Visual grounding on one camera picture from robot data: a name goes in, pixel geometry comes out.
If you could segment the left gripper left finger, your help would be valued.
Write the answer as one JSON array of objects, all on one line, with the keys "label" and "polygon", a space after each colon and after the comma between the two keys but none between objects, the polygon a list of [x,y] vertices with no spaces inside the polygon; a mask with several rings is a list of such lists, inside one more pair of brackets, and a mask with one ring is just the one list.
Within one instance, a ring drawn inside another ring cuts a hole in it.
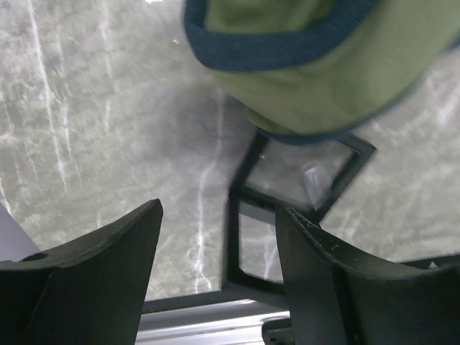
[{"label": "left gripper left finger", "polygon": [[150,281],[162,204],[18,262],[1,263],[3,344],[133,344]]}]

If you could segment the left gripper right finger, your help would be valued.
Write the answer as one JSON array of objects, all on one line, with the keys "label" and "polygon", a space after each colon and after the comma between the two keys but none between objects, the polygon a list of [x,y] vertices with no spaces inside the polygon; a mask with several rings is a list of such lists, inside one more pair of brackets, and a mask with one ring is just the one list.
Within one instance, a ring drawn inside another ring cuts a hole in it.
[{"label": "left gripper right finger", "polygon": [[296,344],[457,344],[459,256],[376,257],[281,206],[275,229]]}]

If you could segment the olive green t-shirt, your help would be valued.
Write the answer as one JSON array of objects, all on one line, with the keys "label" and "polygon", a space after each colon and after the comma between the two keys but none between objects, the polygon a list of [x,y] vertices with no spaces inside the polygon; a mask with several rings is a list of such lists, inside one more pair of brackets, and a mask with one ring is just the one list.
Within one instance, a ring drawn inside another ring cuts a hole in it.
[{"label": "olive green t-shirt", "polygon": [[459,41],[457,1],[187,1],[198,62],[265,134],[336,137],[406,96]]}]

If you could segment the black folding stand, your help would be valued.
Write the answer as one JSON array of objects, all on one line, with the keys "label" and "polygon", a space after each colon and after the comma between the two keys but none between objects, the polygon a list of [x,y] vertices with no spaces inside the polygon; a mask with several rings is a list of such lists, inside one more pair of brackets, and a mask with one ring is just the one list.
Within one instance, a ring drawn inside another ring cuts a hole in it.
[{"label": "black folding stand", "polygon": [[[224,254],[221,290],[238,295],[241,299],[252,299],[270,305],[285,303],[285,289],[281,282],[274,282],[245,273],[240,267],[240,223],[241,215],[263,223],[275,223],[276,206],[281,200],[264,194],[246,184],[246,181],[269,146],[271,139],[258,132],[255,134],[244,159],[236,170],[229,186],[224,226]],[[357,177],[376,151],[374,145],[354,134],[346,134],[335,140],[351,151],[351,156],[320,194],[317,206],[290,205],[304,216],[322,221],[332,206]]]}]

